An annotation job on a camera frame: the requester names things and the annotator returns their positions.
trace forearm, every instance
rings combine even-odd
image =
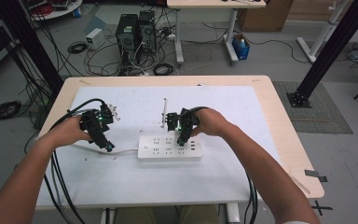
[[[305,195],[266,150],[235,125],[228,125],[222,137],[237,155],[277,222],[291,221],[287,218],[319,222]]]
[[[54,151],[46,139],[35,143],[0,190],[0,223],[31,223],[37,196]]]

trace computer tower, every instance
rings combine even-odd
[[[155,11],[140,11],[138,21],[141,30],[142,40],[144,42],[144,52],[155,52],[157,50]]]
[[[123,14],[116,30],[118,49],[123,65],[130,65],[134,59],[139,63],[142,54],[142,38],[140,34],[138,15]]]

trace person's right arm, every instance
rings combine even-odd
[[[320,223],[303,192],[264,148],[213,109],[201,109],[196,116],[200,125],[192,135],[220,136],[228,143],[271,209],[276,223]]]

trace cardboard box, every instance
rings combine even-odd
[[[263,8],[242,9],[238,13],[239,26],[244,32],[280,32],[292,4],[293,0],[270,0]]]
[[[245,47],[241,46],[241,40],[245,41]],[[246,40],[245,36],[243,35],[234,35],[232,38],[232,47],[237,54],[239,60],[245,60],[248,58],[249,49],[251,48],[249,42]]]

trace power socket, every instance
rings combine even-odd
[[[180,147],[177,136],[153,135],[139,138],[138,158],[140,161],[199,161],[202,150],[199,137],[191,137]]]

